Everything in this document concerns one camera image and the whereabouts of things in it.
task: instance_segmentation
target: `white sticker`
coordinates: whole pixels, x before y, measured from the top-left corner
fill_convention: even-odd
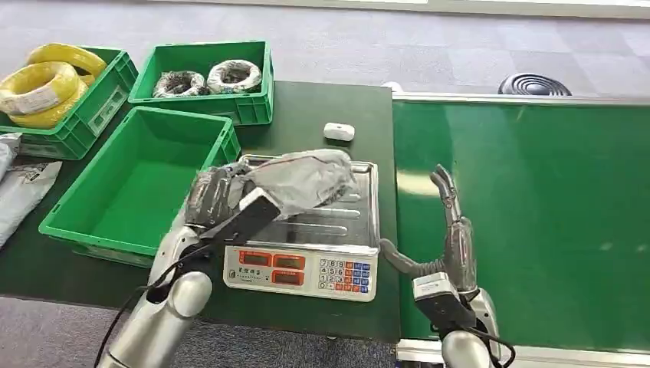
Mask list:
[[[28,182],[34,181],[48,167],[47,163],[35,163],[31,165],[9,166],[7,172],[17,173],[18,176],[24,177]]]
[[[5,111],[6,113],[21,113],[18,111],[15,102],[8,98],[0,100],[0,111]]]
[[[14,99],[16,110],[34,113],[59,104],[59,97],[50,86],[39,87]]]
[[[20,154],[54,158],[64,155],[55,145],[40,143],[21,143]]]

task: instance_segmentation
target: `yellow wire coil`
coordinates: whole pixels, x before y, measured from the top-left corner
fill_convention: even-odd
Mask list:
[[[29,54],[27,64],[44,61],[64,61],[84,69],[95,78],[99,77],[101,72],[106,69],[106,62],[101,57],[71,44],[44,44]]]
[[[9,115],[14,123],[24,128],[36,129],[50,129],[57,125],[59,120],[65,116],[74,104],[79,101],[88,90],[88,86],[84,83],[77,84],[77,91],[70,96],[67,100],[58,106],[52,107],[50,110],[41,111],[40,113],[33,113],[31,115]]]
[[[90,87],[91,84],[95,83],[95,77],[93,77],[91,74],[80,75],[79,79],[81,79],[81,81],[84,82],[88,87]]]
[[[28,65],[0,82],[0,111],[25,115],[48,110],[70,98],[79,83],[68,63]]]

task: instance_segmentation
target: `white plastic bag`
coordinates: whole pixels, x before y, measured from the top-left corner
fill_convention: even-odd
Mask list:
[[[260,68],[246,60],[227,60],[215,65],[207,85],[214,94],[246,94],[262,82]]]
[[[210,90],[205,78],[194,71],[169,71],[162,73],[153,88],[153,98],[205,96]]]
[[[0,248],[54,185],[61,161],[13,166],[0,182]]]
[[[11,161],[18,155],[20,133],[0,135],[0,180],[11,165]]]
[[[347,153],[338,149],[284,154],[232,179],[228,204],[234,208],[246,182],[264,189],[280,204],[285,219],[319,205],[335,202],[348,192],[358,192]]]

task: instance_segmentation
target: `label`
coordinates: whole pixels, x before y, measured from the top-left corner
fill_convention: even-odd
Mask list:
[[[14,101],[8,98],[0,100],[0,110],[12,114],[20,113]]]
[[[36,163],[33,165],[10,166],[7,172],[20,172],[19,176],[27,179],[28,182],[34,181],[48,167],[47,163]]]
[[[59,104],[59,97],[49,86],[37,88],[14,99],[16,110],[21,113],[34,113],[47,110]]]
[[[144,256],[129,254],[121,251],[114,251],[113,249],[103,249],[92,246],[85,247],[89,255],[94,255],[99,258],[112,259],[115,261],[122,261],[132,265],[142,265],[145,267],[150,267],[152,264],[152,258],[147,258]]]
[[[21,143],[20,153],[28,156],[62,157],[64,154],[54,145]]]
[[[124,93],[120,86],[115,87],[108,100],[106,100],[95,116],[88,122],[88,127],[93,131],[95,136],[100,135],[103,128],[113,119],[127,97],[128,95]]]

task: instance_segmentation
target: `white small object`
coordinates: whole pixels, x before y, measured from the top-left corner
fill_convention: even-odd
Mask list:
[[[404,92],[402,86],[400,86],[399,83],[397,82],[385,82],[384,84],[382,84],[382,87],[388,87],[392,90],[393,93],[397,93],[397,94]]]
[[[344,140],[349,142],[354,138],[354,126],[339,123],[327,123],[323,128],[323,135],[330,140]]]

